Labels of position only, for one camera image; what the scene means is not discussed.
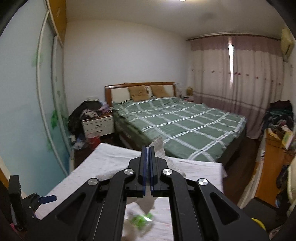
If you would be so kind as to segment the white foam net wrap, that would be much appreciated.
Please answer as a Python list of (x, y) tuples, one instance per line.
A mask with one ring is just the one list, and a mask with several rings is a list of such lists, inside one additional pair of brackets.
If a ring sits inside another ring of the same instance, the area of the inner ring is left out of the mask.
[(177, 171), (178, 173), (180, 173), (184, 178), (186, 177), (186, 174), (183, 170), (181, 170), (176, 164), (175, 162), (170, 159), (169, 157), (167, 157), (165, 155), (165, 150), (164, 150), (164, 144), (163, 144), (163, 137), (159, 136), (157, 137), (150, 145), (149, 147), (153, 146), (154, 147), (154, 153), (155, 156), (161, 159), (166, 160), (166, 163), (168, 165), (168, 168)]

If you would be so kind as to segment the green and white carton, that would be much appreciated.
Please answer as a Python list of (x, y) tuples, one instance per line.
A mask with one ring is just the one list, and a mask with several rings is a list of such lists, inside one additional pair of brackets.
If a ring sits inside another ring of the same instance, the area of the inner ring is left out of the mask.
[(134, 225), (138, 230), (145, 230), (152, 226), (154, 221), (154, 216), (151, 213), (140, 215), (140, 214), (132, 214), (129, 217), (130, 222)]

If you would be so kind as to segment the yellow rimmed dark trash bin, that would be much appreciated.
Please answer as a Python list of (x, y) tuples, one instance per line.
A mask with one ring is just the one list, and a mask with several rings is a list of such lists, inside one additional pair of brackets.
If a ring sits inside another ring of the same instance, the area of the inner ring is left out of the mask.
[(258, 219), (252, 218), (252, 220), (257, 223), (263, 230), (266, 230), (265, 225)]

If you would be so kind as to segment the green plaid quilt bed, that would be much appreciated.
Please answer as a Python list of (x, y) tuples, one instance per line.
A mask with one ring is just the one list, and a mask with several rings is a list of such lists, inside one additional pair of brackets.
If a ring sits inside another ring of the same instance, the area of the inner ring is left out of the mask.
[(246, 133), (246, 118), (177, 97), (113, 102), (115, 129), (134, 146), (163, 139), (169, 157), (225, 165)]

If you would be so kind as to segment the white bedside drawer cabinet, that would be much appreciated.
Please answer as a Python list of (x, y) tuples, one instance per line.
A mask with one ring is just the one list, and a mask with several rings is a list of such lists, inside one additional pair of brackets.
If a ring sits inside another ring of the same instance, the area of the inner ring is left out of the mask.
[(98, 118), (82, 121), (85, 137), (106, 136), (114, 133), (114, 120), (112, 113), (106, 113)]

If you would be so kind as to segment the white dotted tablecloth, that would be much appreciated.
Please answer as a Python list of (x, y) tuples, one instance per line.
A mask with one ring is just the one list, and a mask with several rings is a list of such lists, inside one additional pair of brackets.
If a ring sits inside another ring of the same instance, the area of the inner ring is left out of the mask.
[[(91, 178), (43, 218), (30, 232), (29, 240), (120, 240), (128, 197), (142, 198), (138, 183), (140, 157), (130, 160), (126, 169), (111, 179)], [(215, 219), (202, 186), (206, 179), (184, 178), (158, 162), (157, 197), (168, 197), (175, 240), (220, 240)], [(147, 148), (147, 185), (150, 185)]]

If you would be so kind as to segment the red bucket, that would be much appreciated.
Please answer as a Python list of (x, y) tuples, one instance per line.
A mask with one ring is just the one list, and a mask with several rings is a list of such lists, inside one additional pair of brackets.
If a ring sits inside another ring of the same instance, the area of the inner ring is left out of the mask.
[(99, 133), (89, 133), (87, 136), (87, 142), (90, 149), (95, 150), (96, 147), (101, 143)]

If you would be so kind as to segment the sliding glass wardrobe door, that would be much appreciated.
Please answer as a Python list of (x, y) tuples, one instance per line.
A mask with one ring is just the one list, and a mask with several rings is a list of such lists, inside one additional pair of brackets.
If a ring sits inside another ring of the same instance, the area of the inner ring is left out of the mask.
[(27, 1), (1, 34), (1, 163), (25, 194), (69, 174), (63, 49), (46, 1)]

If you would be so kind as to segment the left brown pillow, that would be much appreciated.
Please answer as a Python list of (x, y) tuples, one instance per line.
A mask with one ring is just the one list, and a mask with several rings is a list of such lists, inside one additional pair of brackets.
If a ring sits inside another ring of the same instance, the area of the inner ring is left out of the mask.
[(149, 99), (147, 88), (145, 85), (130, 86), (128, 87), (128, 91), (130, 94), (130, 98), (135, 102)]

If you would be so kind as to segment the brown pillow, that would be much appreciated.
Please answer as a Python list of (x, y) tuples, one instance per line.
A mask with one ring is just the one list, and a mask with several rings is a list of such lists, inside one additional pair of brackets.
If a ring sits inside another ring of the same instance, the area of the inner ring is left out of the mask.
[(145, 85), (130, 86), (128, 87), (128, 91), (130, 94), (130, 98), (135, 102), (149, 99), (147, 88)]
[(152, 95), (156, 98), (170, 97), (170, 95), (164, 89), (163, 85), (151, 85), (150, 88), (152, 91)]

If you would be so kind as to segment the right brown pillow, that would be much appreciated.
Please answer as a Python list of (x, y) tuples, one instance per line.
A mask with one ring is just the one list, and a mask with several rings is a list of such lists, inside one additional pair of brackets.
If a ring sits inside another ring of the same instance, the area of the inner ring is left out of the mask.
[(164, 89), (163, 85), (151, 85), (150, 88), (152, 91), (152, 95), (156, 98), (170, 97), (170, 95)]

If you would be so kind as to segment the wooden bed headboard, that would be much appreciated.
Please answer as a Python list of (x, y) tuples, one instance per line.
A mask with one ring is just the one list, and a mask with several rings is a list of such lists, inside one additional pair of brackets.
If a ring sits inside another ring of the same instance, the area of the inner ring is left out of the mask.
[(148, 100), (153, 96), (153, 88), (157, 90), (157, 97), (163, 96), (160, 95), (160, 89), (168, 97), (177, 96), (174, 82), (140, 82), (106, 86), (105, 100), (110, 107), (114, 102), (122, 103), (130, 99), (135, 101)]

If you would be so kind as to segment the clothes heap on nightstand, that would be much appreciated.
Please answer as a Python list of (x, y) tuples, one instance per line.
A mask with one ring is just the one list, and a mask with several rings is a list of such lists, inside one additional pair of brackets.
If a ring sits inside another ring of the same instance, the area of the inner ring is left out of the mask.
[(110, 108), (107, 103), (101, 101), (84, 101), (82, 102), (68, 118), (68, 130), (75, 138), (84, 134), (82, 121), (98, 118), (105, 113), (109, 113)]

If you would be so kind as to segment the brown tissue box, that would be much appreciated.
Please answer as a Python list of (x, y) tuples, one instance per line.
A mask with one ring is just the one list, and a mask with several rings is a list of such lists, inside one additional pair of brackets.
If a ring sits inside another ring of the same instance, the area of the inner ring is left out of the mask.
[(194, 92), (194, 90), (193, 90), (193, 87), (187, 87), (187, 89), (186, 89), (186, 95), (187, 96), (193, 96), (193, 92)]

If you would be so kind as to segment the pink and white curtain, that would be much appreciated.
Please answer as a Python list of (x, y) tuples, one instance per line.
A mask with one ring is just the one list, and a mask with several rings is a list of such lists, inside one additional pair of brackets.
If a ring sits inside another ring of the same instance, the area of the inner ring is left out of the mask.
[(220, 35), (190, 41), (196, 103), (246, 117), (256, 139), (270, 103), (280, 100), (285, 65), (280, 40)]

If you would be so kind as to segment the long wooden top cabinet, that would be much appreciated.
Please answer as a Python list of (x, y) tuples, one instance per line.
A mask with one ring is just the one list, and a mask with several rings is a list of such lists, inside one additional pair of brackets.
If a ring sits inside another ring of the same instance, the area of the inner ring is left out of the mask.
[(258, 198), (276, 206), (279, 189), (276, 179), (282, 167), (291, 163), (295, 156), (293, 150), (287, 150), (280, 140), (265, 132), (258, 149), (253, 176), (243, 191), (238, 206), (243, 209), (252, 199)]

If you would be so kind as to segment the pile of dark clothes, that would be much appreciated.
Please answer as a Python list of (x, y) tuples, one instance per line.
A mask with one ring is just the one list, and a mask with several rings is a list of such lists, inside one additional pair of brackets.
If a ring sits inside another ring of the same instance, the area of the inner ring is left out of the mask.
[(291, 131), (294, 127), (293, 107), (289, 100), (279, 100), (269, 104), (262, 120), (260, 136), (263, 136), (265, 129), (270, 128), (282, 140), (285, 135), (283, 126), (287, 126)]

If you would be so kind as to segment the beige air conditioner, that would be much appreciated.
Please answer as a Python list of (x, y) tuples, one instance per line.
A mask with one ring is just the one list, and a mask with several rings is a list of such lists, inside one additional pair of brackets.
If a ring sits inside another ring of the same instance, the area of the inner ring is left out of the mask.
[(284, 62), (288, 62), (288, 59), (294, 49), (294, 41), (292, 39), (292, 34), (288, 28), (283, 28), (281, 30), (281, 40), (280, 47), (283, 55)]

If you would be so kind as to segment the green picture frame box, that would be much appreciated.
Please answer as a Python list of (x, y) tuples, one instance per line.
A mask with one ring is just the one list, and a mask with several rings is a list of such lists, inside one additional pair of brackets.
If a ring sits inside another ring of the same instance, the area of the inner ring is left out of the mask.
[(281, 140), (282, 145), (288, 149), (293, 141), (294, 134), (292, 131), (286, 131), (283, 139)]

